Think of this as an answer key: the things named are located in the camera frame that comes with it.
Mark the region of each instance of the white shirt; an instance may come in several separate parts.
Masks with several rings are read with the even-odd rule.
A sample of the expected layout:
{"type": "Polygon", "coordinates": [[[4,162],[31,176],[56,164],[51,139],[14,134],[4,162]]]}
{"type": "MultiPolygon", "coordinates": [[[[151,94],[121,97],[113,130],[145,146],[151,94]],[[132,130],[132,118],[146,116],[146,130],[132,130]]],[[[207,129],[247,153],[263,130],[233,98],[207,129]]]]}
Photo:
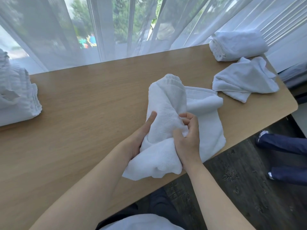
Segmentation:
{"type": "Polygon", "coordinates": [[[108,224],[100,230],[184,230],[172,224],[168,219],[154,214],[129,216],[108,224]]]}

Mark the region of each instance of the floor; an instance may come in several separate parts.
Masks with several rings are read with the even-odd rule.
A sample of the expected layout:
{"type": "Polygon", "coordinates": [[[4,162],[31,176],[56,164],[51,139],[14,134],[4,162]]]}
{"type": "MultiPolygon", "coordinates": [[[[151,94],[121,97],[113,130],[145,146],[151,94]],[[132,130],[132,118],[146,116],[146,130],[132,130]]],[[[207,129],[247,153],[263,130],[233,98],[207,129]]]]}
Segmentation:
{"type": "MultiPolygon", "coordinates": [[[[272,133],[300,137],[284,118],[266,128],[272,133]]],[[[307,166],[300,155],[262,150],[257,134],[205,162],[222,190],[257,230],[307,229],[307,187],[266,178],[270,165],[307,166]]],[[[207,229],[187,174],[164,186],[189,229],[207,229]]],[[[137,202],[148,206],[148,197],[137,202]]]]}

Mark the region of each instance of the person's leg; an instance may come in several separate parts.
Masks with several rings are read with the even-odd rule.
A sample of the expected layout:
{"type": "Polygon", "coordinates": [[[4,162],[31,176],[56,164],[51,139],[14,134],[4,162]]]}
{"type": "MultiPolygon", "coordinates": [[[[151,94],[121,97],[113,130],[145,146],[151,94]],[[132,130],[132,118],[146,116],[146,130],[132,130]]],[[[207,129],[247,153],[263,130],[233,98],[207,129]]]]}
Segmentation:
{"type": "Polygon", "coordinates": [[[292,138],[262,131],[259,138],[256,140],[256,145],[261,148],[307,156],[306,138],[292,138]]]}
{"type": "Polygon", "coordinates": [[[138,215],[140,214],[138,211],[138,206],[136,205],[136,203],[131,204],[130,206],[122,209],[121,211],[115,213],[114,215],[110,216],[109,218],[101,221],[95,230],[99,230],[102,227],[114,223],[116,221],[122,220],[124,218],[127,218],[129,216],[133,216],[133,215],[138,215]]]}
{"type": "Polygon", "coordinates": [[[270,178],[296,185],[307,185],[307,168],[279,166],[272,167],[270,178]]]}
{"type": "Polygon", "coordinates": [[[150,194],[149,213],[162,216],[168,219],[172,224],[182,227],[185,230],[188,229],[163,187],[150,194]]]}

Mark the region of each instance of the stack of white towels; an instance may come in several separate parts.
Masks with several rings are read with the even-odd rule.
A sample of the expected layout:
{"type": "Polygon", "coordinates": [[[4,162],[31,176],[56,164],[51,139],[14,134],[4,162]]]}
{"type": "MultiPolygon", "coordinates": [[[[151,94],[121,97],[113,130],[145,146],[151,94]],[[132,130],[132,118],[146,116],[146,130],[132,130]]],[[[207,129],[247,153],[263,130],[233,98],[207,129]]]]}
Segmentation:
{"type": "Polygon", "coordinates": [[[184,86],[179,77],[172,74],[152,83],[148,91],[147,118],[152,111],[157,112],[157,117],[143,140],[140,154],[129,162],[123,177],[139,180],[181,173],[173,130],[180,128],[183,135],[187,135],[188,128],[178,116],[187,111],[198,117],[200,157],[202,162],[208,160],[226,142],[217,113],[222,105],[223,99],[213,90],[184,86]]]}
{"type": "Polygon", "coordinates": [[[41,111],[36,84],[0,49],[0,126],[32,119],[41,111]]]}
{"type": "Polygon", "coordinates": [[[251,93],[273,93],[279,90],[276,75],[266,68],[262,57],[268,46],[258,30],[216,32],[209,47],[217,61],[234,61],[214,76],[212,89],[245,103],[251,93]]]}

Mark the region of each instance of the wooden tabletop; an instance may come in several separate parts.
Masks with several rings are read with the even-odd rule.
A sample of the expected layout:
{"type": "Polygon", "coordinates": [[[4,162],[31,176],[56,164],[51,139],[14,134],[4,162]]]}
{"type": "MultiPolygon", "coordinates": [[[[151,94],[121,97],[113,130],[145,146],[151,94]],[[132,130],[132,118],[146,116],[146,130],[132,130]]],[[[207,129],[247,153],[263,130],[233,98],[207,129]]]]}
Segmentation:
{"type": "MultiPolygon", "coordinates": [[[[172,73],[186,86],[211,88],[213,76],[230,64],[217,62],[209,46],[202,45],[32,75],[43,112],[32,120],[0,127],[0,229],[29,229],[140,127],[152,82],[172,73]]],[[[297,109],[286,86],[277,82],[277,93],[251,94],[245,104],[219,93],[224,105],[218,112],[227,140],[220,152],[297,109]]],[[[108,215],[178,176],[121,178],[108,215]]]]}

